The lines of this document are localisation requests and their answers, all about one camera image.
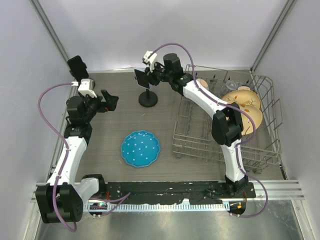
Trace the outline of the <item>black phone stand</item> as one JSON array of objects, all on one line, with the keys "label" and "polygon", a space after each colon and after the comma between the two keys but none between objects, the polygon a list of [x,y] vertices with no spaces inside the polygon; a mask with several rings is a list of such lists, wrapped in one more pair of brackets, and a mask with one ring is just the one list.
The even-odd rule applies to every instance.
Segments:
[{"label": "black phone stand", "polygon": [[138,84],[145,88],[145,91],[139,95],[138,102],[145,108],[154,107],[158,103],[158,96],[155,92],[151,91],[150,84],[146,81],[138,80]]}]

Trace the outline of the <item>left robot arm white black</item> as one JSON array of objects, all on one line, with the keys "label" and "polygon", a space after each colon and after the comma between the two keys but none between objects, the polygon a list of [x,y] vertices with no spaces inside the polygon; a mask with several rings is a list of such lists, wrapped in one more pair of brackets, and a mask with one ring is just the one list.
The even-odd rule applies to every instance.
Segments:
[{"label": "left robot arm white black", "polygon": [[84,204],[91,198],[102,199],[107,192],[101,174],[87,174],[75,183],[80,160],[92,135],[91,120],[97,113],[114,111],[118,96],[105,89],[101,95],[72,96],[66,101],[67,125],[62,135],[63,150],[47,183],[37,187],[35,197],[45,224],[76,223],[83,216]]}]

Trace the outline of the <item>lavender smartphone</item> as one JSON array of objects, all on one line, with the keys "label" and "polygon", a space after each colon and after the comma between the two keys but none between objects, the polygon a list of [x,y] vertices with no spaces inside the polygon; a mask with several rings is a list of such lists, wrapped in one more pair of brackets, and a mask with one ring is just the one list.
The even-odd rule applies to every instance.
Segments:
[{"label": "lavender smartphone", "polygon": [[144,71],[135,69],[134,74],[135,74],[135,79],[137,81],[137,84],[140,87],[143,87],[145,89],[150,89],[151,80],[150,80],[150,77]]}]

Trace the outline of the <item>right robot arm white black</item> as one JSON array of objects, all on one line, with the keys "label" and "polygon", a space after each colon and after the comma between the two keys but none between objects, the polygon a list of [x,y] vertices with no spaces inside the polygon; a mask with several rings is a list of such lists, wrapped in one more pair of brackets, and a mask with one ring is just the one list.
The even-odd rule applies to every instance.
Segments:
[{"label": "right robot arm white black", "polygon": [[211,117],[211,135],[220,145],[225,162],[226,193],[230,197],[238,197],[248,184],[240,151],[244,127],[239,106],[236,103],[228,105],[218,99],[195,76],[185,72],[175,53],[166,54],[163,63],[159,63],[157,54],[147,51],[142,61],[147,66],[145,73],[151,85],[169,83],[175,92],[197,104]]}]

